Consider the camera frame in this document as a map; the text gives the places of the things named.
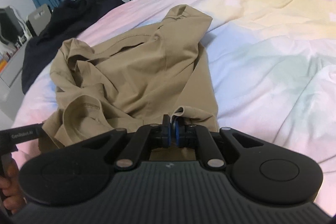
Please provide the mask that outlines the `person's left hand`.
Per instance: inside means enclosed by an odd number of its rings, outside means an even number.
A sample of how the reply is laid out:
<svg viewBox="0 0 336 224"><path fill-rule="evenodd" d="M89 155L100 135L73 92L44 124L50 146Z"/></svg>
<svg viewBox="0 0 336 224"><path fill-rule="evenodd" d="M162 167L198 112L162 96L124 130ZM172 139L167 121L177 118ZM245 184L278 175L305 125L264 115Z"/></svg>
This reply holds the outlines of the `person's left hand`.
<svg viewBox="0 0 336 224"><path fill-rule="evenodd" d="M1 192L5 195L3 205L7 210L11 211L12 214L20 211L26 204L19 186L18 175L19 169L13 159L7 168L5 177L1 177Z"/></svg>

